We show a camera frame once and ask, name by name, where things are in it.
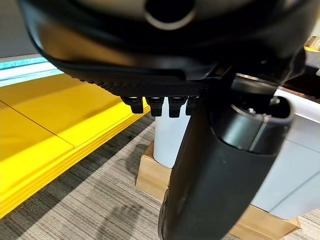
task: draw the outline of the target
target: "yellow panel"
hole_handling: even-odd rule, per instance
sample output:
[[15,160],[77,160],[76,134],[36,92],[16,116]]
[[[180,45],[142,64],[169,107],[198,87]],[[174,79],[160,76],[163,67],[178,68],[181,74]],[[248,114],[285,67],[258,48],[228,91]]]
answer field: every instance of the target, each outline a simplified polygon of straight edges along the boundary
[[0,201],[43,165],[74,147],[0,102]]
[[308,46],[305,46],[305,47],[304,47],[304,50],[310,51],[310,52],[320,53],[320,51],[318,51],[318,50],[316,50],[316,49],[314,49],[314,48],[310,48],[310,47],[308,47]]
[[75,147],[131,112],[120,97],[66,74],[1,87],[0,101]]
[[[150,108],[148,106],[144,107],[145,113],[149,110]],[[38,171],[35,171],[14,188],[5,192],[1,196],[0,218],[12,211],[16,206],[32,196],[46,184],[50,183],[64,171],[72,167],[78,161],[143,116],[143,114],[128,113],[129,114],[125,118],[121,119],[121,121],[115,122],[113,125],[89,139],[81,146],[66,152],[58,158],[48,161],[48,163],[39,168]],[[25,158],[20,156],[17,160],[17,163],[22,163]]]

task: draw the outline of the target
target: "carpet floor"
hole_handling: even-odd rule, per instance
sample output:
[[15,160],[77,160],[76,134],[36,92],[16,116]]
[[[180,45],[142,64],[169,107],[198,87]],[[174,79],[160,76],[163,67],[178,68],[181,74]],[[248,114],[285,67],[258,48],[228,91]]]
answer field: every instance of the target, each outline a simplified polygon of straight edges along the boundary
[[[158,240],[161,202],[135,187],[154,131],[146,115],[106,142],[1,219],[0,240]],[[286,240],[320,239],[320,210],[300,221]]]

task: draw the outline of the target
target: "wooden pallet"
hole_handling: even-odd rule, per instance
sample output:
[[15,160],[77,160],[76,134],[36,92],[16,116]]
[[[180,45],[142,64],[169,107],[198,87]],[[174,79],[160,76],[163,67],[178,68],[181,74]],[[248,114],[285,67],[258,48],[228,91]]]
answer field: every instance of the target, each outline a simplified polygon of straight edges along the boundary
[[[156,162],[153,155],[152,143],[141,157],[136,187],[162,200],[171,169]],[[250,205],[229,233],[243,240],[276,240],[299,228],[298,218],[284,220]]]

